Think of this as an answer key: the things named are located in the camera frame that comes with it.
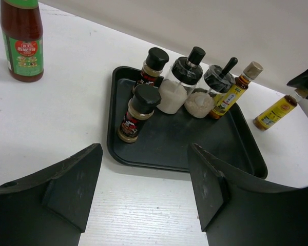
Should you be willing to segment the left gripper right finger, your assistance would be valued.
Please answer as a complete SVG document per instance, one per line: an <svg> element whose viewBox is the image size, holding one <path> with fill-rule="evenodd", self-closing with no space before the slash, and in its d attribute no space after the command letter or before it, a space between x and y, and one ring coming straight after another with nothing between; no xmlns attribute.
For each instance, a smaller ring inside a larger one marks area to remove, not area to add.
<svg viewBox="0 0 308 246"><path fill-rule="evenodd" d="M187 157L209 245L308 245L308 187L258 178L194 143Z"/></svg>

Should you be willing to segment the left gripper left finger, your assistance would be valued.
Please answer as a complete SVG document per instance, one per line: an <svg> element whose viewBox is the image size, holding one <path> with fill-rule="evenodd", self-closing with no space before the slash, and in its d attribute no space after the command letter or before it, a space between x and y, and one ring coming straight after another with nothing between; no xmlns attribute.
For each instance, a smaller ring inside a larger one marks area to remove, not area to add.
<svg viewBox="0 0 308 246"><path fill-rule="evenodd" d="M78 245L103 150L93 143L67 159L0 186L0 245Z"/></svg>

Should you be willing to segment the yellow label bottle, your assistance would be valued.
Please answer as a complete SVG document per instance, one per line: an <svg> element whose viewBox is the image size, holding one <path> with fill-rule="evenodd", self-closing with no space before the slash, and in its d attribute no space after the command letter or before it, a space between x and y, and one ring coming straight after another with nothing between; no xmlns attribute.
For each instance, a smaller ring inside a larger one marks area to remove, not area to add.
<svg viewBox="0 0 308 246"><path fill-rule="evenodd" d="M243 70L242 74L235 78L235 83L209 112L209 117L213 119L221 118L244 94L248 89L249 83L256 79L262 71L263 67L258 62L252 61Z"/></svg>
<svg viewBox="0 0 308 246"><path fill-rule="evenodd" d="M298 106L298 103L305 97L306 94L304 91L296 89L293 94L283 96L276 103L259 114L253 120L253 124L261 131L268 130L295 109Z"/></svg>

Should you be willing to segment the white powder shaker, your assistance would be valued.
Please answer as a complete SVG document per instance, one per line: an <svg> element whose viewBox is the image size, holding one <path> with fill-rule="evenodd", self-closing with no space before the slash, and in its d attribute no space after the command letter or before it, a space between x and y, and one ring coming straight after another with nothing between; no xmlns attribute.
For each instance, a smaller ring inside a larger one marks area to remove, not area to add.
<svg viewBox="0 0 308 246"><path fill-rule="evenodd" d="M202 48L195 46L188 57L175 60L159 86L161 102L157 108L160 111L176 114L184 105L203 75L200 62L205 55Z"/></svg>
<svg viewBox="0 0 308 246"><path fill-rule="evenodd" d="M230 70L238 63L238 59L232 57L225 67L211 65L203 75L207 89L196 88L184 103L184 108L195 118L205 118L235 83Z"/></svg>

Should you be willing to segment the small spice jar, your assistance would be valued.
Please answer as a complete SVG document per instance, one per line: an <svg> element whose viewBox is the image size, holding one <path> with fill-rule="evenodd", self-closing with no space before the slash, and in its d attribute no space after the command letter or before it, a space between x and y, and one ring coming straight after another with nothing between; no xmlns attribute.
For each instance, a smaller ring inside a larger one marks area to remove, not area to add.
<svg viewBox="0 0 308 246"><path fill-rule="evenodd" d="M161 95L157 88L147 84L136 86L128 102L128 110L118 127L118 137L129 144L136 142L144 124L160 103Z"/></svg>
<svg viewBox="0 0 308 246"><path fill-rule="evenodd" d="M161 75L164 66L169 62L169 55L166 51L153 47L148 50L148 55L143 62L143 67L141 69L140 75L136 79L136 83L132 88L134 92L138 85L146 84L154 86L156 80Z"/></svg>

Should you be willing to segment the red chili sauce bottle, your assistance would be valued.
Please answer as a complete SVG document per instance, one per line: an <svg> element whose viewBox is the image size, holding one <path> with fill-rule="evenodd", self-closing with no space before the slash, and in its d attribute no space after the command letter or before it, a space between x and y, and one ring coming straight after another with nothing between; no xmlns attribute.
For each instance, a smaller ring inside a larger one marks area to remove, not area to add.
<svg viewBox="0 0 308 246"><path fill-rule="evenodd" d="M35 82L44 74L43 25L38 1L0 1L0 20L10 75Z"/></svg>

